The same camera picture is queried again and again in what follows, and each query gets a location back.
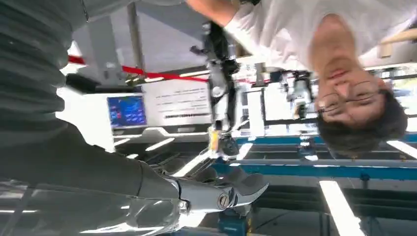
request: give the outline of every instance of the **yellow label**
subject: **yellow label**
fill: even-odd
[[[219,148],[219,134],[217,131],[212,131],[210,134],[210,150],[217,151]]]

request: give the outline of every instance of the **blue metal frame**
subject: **blue metal frame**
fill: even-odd
[[[214,164],[219,174],[226,174],[231,167],[227,164]],[[302,165],[240,165],[245,172],[263,175],[300,177],[349,177],[360,178],[368,175],[371,179],[417,180],[417,168],[391,167],[353,167],[353,166],[302,166]]]
[[[407,134],[403,139],[407,143],[417,143],[417,134]],[[247,138],[238,138],[239,145],[244,143],[253,143],[258,145],[298,145],[300,143],[298,136],[290,137],[257,137],[253,141],[248,141]],[[324,145],[323,139],[319,136],[314,137],[314,142],[319,145]]]

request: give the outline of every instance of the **dark hair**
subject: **dark hair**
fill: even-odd
[[[378,147],[380,142],[400,139],[407,129],[407,116],[394,95],[387,90],[384,113],[365,127],[352,129],[340,122],[325,122],[319,113],[317,128],[328,148],[339,154],[358,155]]]

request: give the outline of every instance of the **computer screen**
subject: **computer screen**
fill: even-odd
[[[108,97],[113,128],[147,124],[142,96]]]

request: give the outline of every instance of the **white poster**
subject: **white poster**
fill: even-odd
[[[167,80],[142,85],[148,126],[211,123],[207,83]]]

